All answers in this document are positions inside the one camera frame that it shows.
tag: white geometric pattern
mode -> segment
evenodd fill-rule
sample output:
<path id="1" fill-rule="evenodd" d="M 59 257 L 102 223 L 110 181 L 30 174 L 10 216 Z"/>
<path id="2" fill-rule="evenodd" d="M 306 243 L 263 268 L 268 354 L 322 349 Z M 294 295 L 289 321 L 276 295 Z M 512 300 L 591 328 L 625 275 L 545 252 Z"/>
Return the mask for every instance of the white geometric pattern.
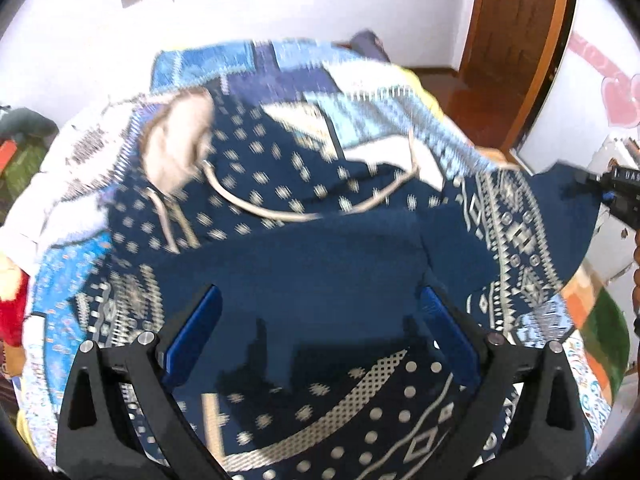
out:
<path id="1" fill-rule="evenodd" d="M 351 205 L 351 200 L 343 196 L 338 199 L 338 204 L 340 204 L 340 209 L 342 209 L 345 213 L 351 211 L 351 209 L 353 208 L 353 206 Z"/>
<path id="2" fill-rule="evenodd" d="M 337 406 L 299 432 L 262 449 L 228 455 L 223 464 L 225 471 L 246 471 L 265 467 L 302 453 L 322 442 L 367 405 L 391 377 L 405 355 L 406 350 L 402 350 L 378 360 Z"/>
<path id="3" fill-rule="evenodd" d="M 262 153 L 264 151 L 264 147 L 259 140 L 254 140 L 254 142 L 249 144 L 249 149 L 256 154 Z"/>
<path id="4" fill-rule="evenodd" d="M 263 430 L 272 422 L 273 422 L 273 417 L 271 415 L 268 415 L 267 413 L 258 415 L 258 417 L 255 419 L 255 425 L 258 427 L 259 430 Z"/>
<path id="5" fill-rule="evenodd" d="M 296 168 L 297 170 L 301 170 L 302 166 L 305 165 L 305 163 L 302 160 L 302 157 L 296 152 L 293 152 L 293 155 L 291 155 L 291 163 L 293 164 L 293 167 Z"/>
<path id="6" fill-rule="evenodd" d="M 300 421 L 309 420 L 311 415 L 313 415 L 313 412 L 313 408 L 308 404 L 305 404 L 302 408 L 296 411 L 296 419 Z"/>
<path id="7" fill-rule="evenodd" d="M 247 224 L 238 224 L 236 226 L 236 231 L 238 232 L 238 234 L 247 235 L 251 232 L 251 229 Z"/>
<path id="8" fill-rule="evenodd" d="M 257 171 L 254 173 L 254 180 L 258 184 L 266 184 L 269 181 L 269 177 L 262 171 Z"/>
<path id="9" fill-rule="evenodd" d="M 361 378 L 367 371 L 364 368 L 354 368 L 353 370 L 349 370 L 349 377 L 352 379 Z"/>
<path id="10" fill-rule="evenodd" d="M 415 460 L 419 456 L 427 454 L 430 452 L 431 447 L 433 446 L 434 441 L 436 440 L 436 435 L 438 434 L 438 427 L 435 426 L 424 433 L 416 436 L 413 440 L 411 440 L 411 444 L 409 444 L 409 449 L 407 449 L 406 455 L 404 456 L 403 463 L 411 462 L 411 460 Z M 423 440 L 427 442 L 419 449 L 415 449 L 418 444 L 420 444 Z"/>
<path id="11" fill-rule="evenodd" d="M 215 207 L 222 207 L 222 200 L 220 200 L 219 197 L 215 195 L 211 195 L 209 197 L 209 203 Z"/>
<path id="12" fill-rule="evenodd" d="M 254 205 L 260 205 L 262 204 L 262 196 L 254 189 L 249 193 L 249 202 Z"/>
<path id="13" fill-rule="evenodd" d="M 479 173 L 476 184 L 487 249 L 495 253 L 494 259 L 500 269 L 499 279 L 487 287 L 490 290 L 487 307 L 490 328 L 508 333 L 515 323 L 512 295 L 520 295 L 535 307 L 560 290 L 562 282 L 551 261 L 538 202 L 522 172 L 498 170 Z M 468 218 L 466 209 L 463 213 Z M 513 222 L 513 215 L 519 213 L 522 213 L 523 223 Z M 530 267 L 520 267 L 518 283 L 515 283 L 513 267 L 518 269 L 522 264 L 522 253 L 531 256 L 528 259 L 535 264 L 533 267 L 542 266 L 548 285 L 542 286 Z"/>
<path id="14" fill-rule="evenodd" d="M 230 165 L 232 170 L 234 170 L 236 173 L 244 173 L 245 169 L 244 166 L 242 164 L 240 164 L 239 162 L 232 162 Z"/>
<path id="15" fill-rule="evenodd" d="M 316 196 L 318 198 L 324 198 L 324 197 L 327 196 L 327 190 L 321 184 L 319 184 L 318 186 L 314 187 L 314 193 L 316 194 Z"/>
<path id="16" fill-rule="evenodd" d="M 240 446 L 245 446 L 246 444 L 251 442 L 253 438 L 254 436 L 248 431 L 241 431 L 240 433 L 238 433 L 237 437 L 238 444 L 240 444 Z"/>
<path id="17" fill-rule="evenodd" d="M 311 386 L 309 386 L 309 391 L 316 397 L 322 397 L 328 394 L 330 389 L 324 384 L 313 383 Z"/>
<path id="18" fill-rule="evenodd" d="M 440 415 L 438 416 L 438 424 L 442 424 L 445 420 L 450 419 L 452 414 L 453 414 L 453 402 L 450 402 L 440 410 Z"/>
<path id="19" fill-rule="evenodd" d="M 227 189 L 233 189 L 236 187 L 236 180 L 231 175 L 227 175 L 223 178 L 221 183 Z"/>
<path id="20" fill-rule="evenodd" d="M 196 220 L 198 222 L 200 222 L 202 225 L 204 225 L 205 227 L 209 227 L 213 221 L 211 220 L 211 218 L 209 218 L 207 215 L 205 215 L 204 213 L 198 213 L 196 215 Z"/>
<path id="21" fill-rule="evenodd" d="M 287 186 L 278 186 L 276 188 L 276 195 L 281 199 L 286 200 L 291 196 L 291 192 Z"/>
<path id="22" fill-rule="evenodd" d="M 213 229 L 211 231 L 209 231 L 209 236 L 211 238 L 215 238 L 216 240 L 225 240 L 226 239 L 226 233 L 224 231 L 221 231 L 220 229 Z"/>
<path id="23" fill-rule="evenodd" d="M 300 200 L 290 200 L 289 207 L 296 213 L 303 213 L 305 211 L 305 207 L 302 205 Z"/>
<path id="24" fill-rule="evenodd" d="M 308 167 L 304 166 L 300 170 L 300 178 L 305 182 L 309 182 L 311 180 L 311 172 L 309 171 Z"/>
<path id="25" fill-rule="evenodd" d="M 420 436 L 416 436 L 416 435 L 420 431 L 420 429 L 422 428 L 422 425 L 424 424 L 424 421 L 429 416 L 429 414 L 432 413 L 433 410 L 435 410 L 440 405 L 440 403 L 443 401 L 443 399 L 447 395 L 447 392 L 449 391 L 449 387 L 451 386 L 451 382 L 452 381 L 453 381 L 453 375 L 450 374 L 449 377 L 447 378 L 447 381 L 445 382 L 444 387 L 443 387 L 440 395 L 438 396 L 438 398 L 435 399 L 424 410 L 424 412 L 418 418 L 418 421 L 416 422 L 416 424 L 412 428 L 412 430 L 409 431 L 409 433 L 407 433 L 406 436 L 402 437 L 395 444 L 393 444 L 393 446 L 383 455 L 382 458 L 380 458 L 380 460 L 377 460 L 376 462 L 371 464 L 369 467 L 367 467 L 362 473 L 360 473 L 360 475 L 358 475 L 356 477 L 355 480 L 363 480 L 363 478 L 366 477 L 369 473 L 379 469 L 381 466 L 383 466 L 392 457 L 392 455 L 396 451 L 401 449 L 402 446 L 404 446 L 408 442 L 411 442 L 411 444 L 409 446 L 409 450 L 411 451 L 411 453 L 406 453 L 405 454 L 405 456 L 404 456 L 404 460 L 405 461 L 409 461 L 412 458 L 415 458 L 416 456 L 422 454 L 422 450 L 427 446 L 431 446 L 431 450 L 426 452 L 424 457 L 411 469 L 411 471 L 409 471 L 404 476 L 404 478 L 407 478 L 407 479 L 410 478 L 418 469 L 421 468 L 421 466 L 424 464 L 424 462 L 426 462 L 426 460 L 431 456 L 431 454 L 434 452 L 434 450 L 437 449 L 437 447 L 440 445 L 440 442 L 442 441 L 444 436 L 441 437 L 441 439 L 438 441 L 438 443 L 435 446 L 433 446 L 433 443 L 430 444 L 429 442 L 427 442 L 427 444 L 424 447 L 421 447 L 418 451 L 416 451 L 415 447 L 417 446 L 417 444 L 419 444 L 420 442 L 423 442 L 425 439 L 427 439 L 428 441 L 430 440 L 430 431 L 432 431 L 432 430 L 425 431 L 424 433 L 421 433 Z"/>

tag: black clamp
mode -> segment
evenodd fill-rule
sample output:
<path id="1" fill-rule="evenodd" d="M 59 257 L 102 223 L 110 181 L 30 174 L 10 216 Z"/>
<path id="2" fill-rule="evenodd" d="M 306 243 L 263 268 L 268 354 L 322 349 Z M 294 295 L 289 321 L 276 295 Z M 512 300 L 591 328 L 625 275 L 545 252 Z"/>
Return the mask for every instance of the black clamp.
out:
<path id="1" fill-rule="evenodd" d="M 434 297 L 441 301 L 443 295 Z M 562 345 L 514 346 L 458 309 L 446 309 L 478 355 L 482 382 L 416 478 L 512 480 L 517 468 L 527 472 L 523 480 L 563 480 L 579 473 L 586 462 L 588 423 Z M 208 286 L 158 334 L 143 332 L 116 348 L 81 344 L 58 426 L 57 462 L 70 480 L 229 480 L 170 394 L 188 378 L 221 312 L 220 293 Z M 495 459 L 473 467 L 517 382 L 524 388 L 504 443 Z M 143 452 L 122 397 L 123 383 L 133 385 L 169 466 Z"/>
<path id="2" fill-rule="evenodd" d="M 575 179 L 590 184 L 602 193 L 602 203 L 609 212 L 633 231 L 640 229 L 640 170 L 615 166 L 602 175 L 577 170 Z M 634 332 L 640 337 L 640 313 L 636 313 Z"/>

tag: blue patterned fabric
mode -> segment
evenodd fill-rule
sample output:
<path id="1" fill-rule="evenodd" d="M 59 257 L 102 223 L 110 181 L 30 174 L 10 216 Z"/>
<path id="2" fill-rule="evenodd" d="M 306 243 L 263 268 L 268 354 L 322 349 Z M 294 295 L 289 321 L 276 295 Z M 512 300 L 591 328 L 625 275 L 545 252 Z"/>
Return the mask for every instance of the blue patterned fabric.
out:
<path id="1" fill-rule="evenodd" d="M 251 53 L 251 67 L 236 70 L 235 65 L 226 64 L 226 57 L 217 57 L 218 51 L 213 47 L 163 52 L 156 62 L 151 90 L 158 92 L 204 84 L 206 80 L 211 81 L 220 75 L 223 93 L 235 95 L 256 106 L 298 102 L 318 104 L 329 131 L 337 136 L 335 142 L 339 153 L 364 142 L 406 134 L 413 126 L 416 137 L 431 148 L 446 178 L 469 176 L 495 167 L 434 117 L 403 79 L 398 80 L 398 84 L 404 85 L 402 88 L 387 87 L 381 83 L 375 92 L 343 93 L 325 67 L 360 59 L 352 51 L 330 43 L 289 40 L 257 43 L 252 46 Z M 187 54 L 192 63 L 197 64 L 196 60 L 199 60 L 199 68 L 196 64 L 192 64 L 188 71 L 183 68 L 178 61 Z M 221 68 L 206 68 L 214 64 Z M 191 77 L 192 73 L 199 74 L 198 78 Z"/>
<path id="2" fill-rule="evenodd" d="M 524 346 L 542 348 L 547 341 L 564 341 L 572 332 L 574 322 L 561 294 L 522 316 L 515 331 Z"/>
<path id="3" fill-rule="evenodd" d="M 271 44 L 281 70 L 317 68 L 325 64 L 341 63 L 360 57 L 351 50 L 336 47 L 327 41 L 286 40 L 273 41 Z"/>
<path id="4" fill-rule="evenodd" d="M 252 44 L 248 41 L 161 52 L 154 63 L 151 91 L 196 86 L 223 73 L 253 69 Z"/>
<path id="5" fill-rule="evenodd" d="M 478 323 L 508 332 L 577 268 L 597 197 L 577 190 L 564 199 L 573 178 L 559 166 L 532 179 L 506 170 L 456 177 L 442 193 L 414 179 L 372 211 L 341 215 L 398 170 L 322 158 L 260 108 L 212 91 L 229 111 L 216 115 L 208 157 L 222 186 L 264 208 L 325 218 L 281 225 L 253 216 L 200 175 L 167 203 L 180 247 L 172 254 L 143 192 L 153 187 L 134 164 L 110 209 L 114 249 L 72 300 L 79 319 L 99 344 L 121 344 L 214 283 L 221 319 L 174 398 L 202 440 L 221 433 L 228 472 L 288 477 L 332 457 L 341 476 L 379 460 L 376 474 L 421 467 L 472 393 L 420 314 L 426 273 Z M 573 216 L 586 228 L 565 233 Z M 112 300 L 124 317 L 101 314 Z M 216 396 L 213 429 L 203 395 Z M 161 458 L 139 407 L 129 409 L 146 450 Z M 486 458 L 508 420 L 505 410 Z"/>
<path id="6" fill-rule="evenodd" d="M 85 340 L 67 298 L 77 294 L 94 268 L 95 261 L 111 247 L 101 233 L 77 244 L 47 251 L 33 287 L 33 313 L 46 318 L 44 364 L 51 404 L 60 412 L 66 379 L 78 346 Z"/>

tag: yellow fabric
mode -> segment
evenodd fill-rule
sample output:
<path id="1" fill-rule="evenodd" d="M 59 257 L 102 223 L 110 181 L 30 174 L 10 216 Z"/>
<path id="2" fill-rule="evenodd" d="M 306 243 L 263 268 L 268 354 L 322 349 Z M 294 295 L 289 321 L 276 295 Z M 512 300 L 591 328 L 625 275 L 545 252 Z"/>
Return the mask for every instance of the yellow fabric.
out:
<path id="1" fill-rule="evenodd" d="M 432 96 L 429 92 L 427 92 L 424 88 L 422 88 L 422 83 L 418 79 L 418 76 L 415 75 L 411 70 L 407 70 L 402 67 L 398 67 L 400 72 L 404 76 L 407 81 L 407 84 L 412 88 L 415 94 L 421 99 L 424 105 L 431 111 L 431 113 L 438 120 L 443 120 L 444 112 L 442 108 L 440 108 L 440 104 L 438 104 L 437 99 Z"/>
<path id="2" fill-rule="evenodd" d="M 18 433 L 20 434 L 22 439 L 27 443 L 27 446 L 29 446 L 29 448 L 31 449 L 31 452 L 35 456 L 38 456 L 36 447 L 33 445 L 33 440 L 31 440 L 31 433 L 29 432 L 27 419 L 24 416 L 23 410 L 18 410 L 18 417 L 16 418 L 15 427 L 18 430 Z"/>

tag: metal screw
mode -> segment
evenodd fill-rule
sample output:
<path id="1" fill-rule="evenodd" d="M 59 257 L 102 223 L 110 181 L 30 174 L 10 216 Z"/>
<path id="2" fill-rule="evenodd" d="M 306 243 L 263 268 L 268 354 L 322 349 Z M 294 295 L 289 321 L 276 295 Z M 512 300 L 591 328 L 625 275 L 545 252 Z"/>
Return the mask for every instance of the metal screw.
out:
<path id="1" fill-rule="evenodd" d="M 80 345 L 80 351 L 83 354 L 86 354 L 89 350 L 91 350 L 91 348 L 94 347 L 94 342 L 93 341 L 84 341 L 81 345 Z"/>
<path id="2" fill-rule="evenodd" d="M 138 336 L 138 342 L 141 345 L 148 345 L 154 340 L 155 337 L 156 336 L 154 335 L 153 332 L 143 332 Z"/>
<path id="3" fill-rule="evenodd" d="M 504 344 L 504 336 L 497 332 L 491 332 L 487 337 L 487 341 L 494 346 L 501 346 Z"/>
<path id="4" fill-rule="evenodd" d="M 65 470 L 62 469 L 61 467 L 58 467 L 57 465 L 53 465 L 53 466 L 48 466 L 47 469 L 49 469 L 49 472 L 53 475 L 53 478 L 59 478 L 60 480 L 68 480 L 69 476 L 65 473 Z"/>
<path id="5" fill-rule="evenodd" d="M 562 353 L 562 345 L 558 341 L 552 341 L 549 343 L 549 349 L 554 354 Z"/>

